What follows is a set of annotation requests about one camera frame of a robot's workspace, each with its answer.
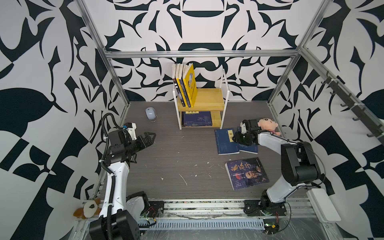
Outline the dark purple portrait book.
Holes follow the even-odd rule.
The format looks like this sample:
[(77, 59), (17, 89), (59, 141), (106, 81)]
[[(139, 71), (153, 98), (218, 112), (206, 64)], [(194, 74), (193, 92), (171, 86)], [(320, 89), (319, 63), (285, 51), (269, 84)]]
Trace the dark purple portrait book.
[(188, 96), (186, 85), (184, 83), (184, 78), (183, 78), (184, 66), (185, 66), (184, 64), (180, 64), (179, 79), (180, 79), (180, 84), (181, 84), (181, 89), (182, 89), (185, 105), (188, 108), (190, 108), (191, 107), (191, 103), (190, 103), (190, 100), (189, 100), (189, 96)]

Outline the yellow cartoon book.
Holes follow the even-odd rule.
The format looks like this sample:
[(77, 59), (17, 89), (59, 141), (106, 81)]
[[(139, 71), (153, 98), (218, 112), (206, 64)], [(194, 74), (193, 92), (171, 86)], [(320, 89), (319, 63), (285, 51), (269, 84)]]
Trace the yellow cartoon book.
[(182, 85), (181, 85), (181, 82), (182, 82), (182, 64), (177, 64), (177, 66), (176, 66), (176, 80), (177, 80), (177, 84), (178, 84), (179, 98), (181, 100), (182, 106), (186, 107), (186, 102), (184, 99), (184, 93), (183, 93), (183, 89), (182, 89)]
[(184, 83), (191, 103), (191, 108), (195, 106), (197, 98), (197, 85), (195, 79), (194, 65), (192, 63), (185, 65), (183, 71)]

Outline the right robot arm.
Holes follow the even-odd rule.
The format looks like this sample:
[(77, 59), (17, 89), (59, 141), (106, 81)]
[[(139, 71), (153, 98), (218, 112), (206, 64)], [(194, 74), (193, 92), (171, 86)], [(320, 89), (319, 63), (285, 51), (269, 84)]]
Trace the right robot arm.
[(283, 216), (288, 197), (318, 180), (321, 170), (308, 142), (293, 142), (246, 121), (245, 132), (177, 129), (157, 121), (138, 132), (153, 144), (130, 165), (127, 195), (211, 201), (240, 198), (248, 216)]

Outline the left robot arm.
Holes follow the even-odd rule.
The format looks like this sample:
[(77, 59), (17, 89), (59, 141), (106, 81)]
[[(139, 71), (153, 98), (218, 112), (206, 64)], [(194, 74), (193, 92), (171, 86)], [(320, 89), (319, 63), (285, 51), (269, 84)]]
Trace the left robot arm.
[(137, 153), (152, 146), (156, 134), (145, 132), (136, 135), (136, 124), (126, 123), (108, 132), (101, 119), (102, 133), (106, 140), (105, 150), (99, 163), (107, 173), (106, 195), (99, 218), (90, 223), (89, 234), (93, 240), (138, 240), (141, 214), (149, 208), (146, 194), (140, 192), (127, 199), (127, 183), (130, 165), (136, 163)]

